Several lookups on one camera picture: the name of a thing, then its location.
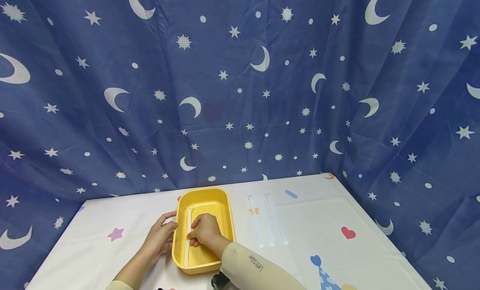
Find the pink star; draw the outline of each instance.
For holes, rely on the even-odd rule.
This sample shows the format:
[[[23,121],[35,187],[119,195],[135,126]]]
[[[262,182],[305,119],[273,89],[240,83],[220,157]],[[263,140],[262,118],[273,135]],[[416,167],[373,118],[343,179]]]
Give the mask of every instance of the pink star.
[[[108,235],[108,237],[111,238],[111,241],[110,241],[110,242],[113,242],[114,240],[123,237],[123,235],[121,234],[121,233],[123,233],[123,230],[124,230],[124,229],[117,229],[117,228],[115,227],[115,228],[113,229],[113,232],[111,232],[110,235]]]

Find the red heart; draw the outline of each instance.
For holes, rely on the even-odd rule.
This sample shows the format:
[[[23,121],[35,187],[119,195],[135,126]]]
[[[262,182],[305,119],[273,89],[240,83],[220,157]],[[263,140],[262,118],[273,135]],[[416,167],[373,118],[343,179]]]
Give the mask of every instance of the red heart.
[[[357,234],[350,229],[347,229],[346,227],[342,227],[342,233],[347,239],[353,239]]]

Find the right hand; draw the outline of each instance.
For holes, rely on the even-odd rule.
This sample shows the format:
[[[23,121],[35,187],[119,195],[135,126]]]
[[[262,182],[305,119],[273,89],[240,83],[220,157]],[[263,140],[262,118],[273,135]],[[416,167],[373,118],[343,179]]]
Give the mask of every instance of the right hand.
[[[200,244],[209,246],[212,240],[222,237],[218,227],[217,217],[211,214],[201,214],[192,223],[192,232],[187,235],[190,246],[197,247]]]

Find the table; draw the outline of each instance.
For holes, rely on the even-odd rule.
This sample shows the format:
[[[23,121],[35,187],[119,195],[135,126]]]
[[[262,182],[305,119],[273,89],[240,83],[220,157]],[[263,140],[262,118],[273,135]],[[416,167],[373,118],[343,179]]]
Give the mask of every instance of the table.
[[[342,290],[430,289],[332,174],[215,188],[228,193],[237,241],[293,274],[309,290],[325,289],[325,281],[323,287],[320,283],[325,273]],[[189,190],[86,201],[27,289],[104,289],[139,249],[158,217],[176,210],[178,198]],[[263,248],[248,195],[255,198]],[[166,255],[147,275],[142,290],[211,290],[213,274],[186,275]]]

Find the yellow plastic tray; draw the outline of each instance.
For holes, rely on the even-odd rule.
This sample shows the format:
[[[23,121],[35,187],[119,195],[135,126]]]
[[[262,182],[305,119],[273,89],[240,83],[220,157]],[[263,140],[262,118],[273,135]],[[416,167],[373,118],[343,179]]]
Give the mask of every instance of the yellow plastic tray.
[[[203,245],[190,246],[188,266],[185,266],[185,246],[187,240],[188,210],[192,208],[192,222],[200,214],[210,213],[217,217],[222,236],[235,241],[232,212],[228,195],[218,188],[199,189],[187,192],[180,198],[177,207],[177,223],[179,226],[173,234],[172,258],[175,264],[186,274],[199,274],[220,269],[220,260]]]

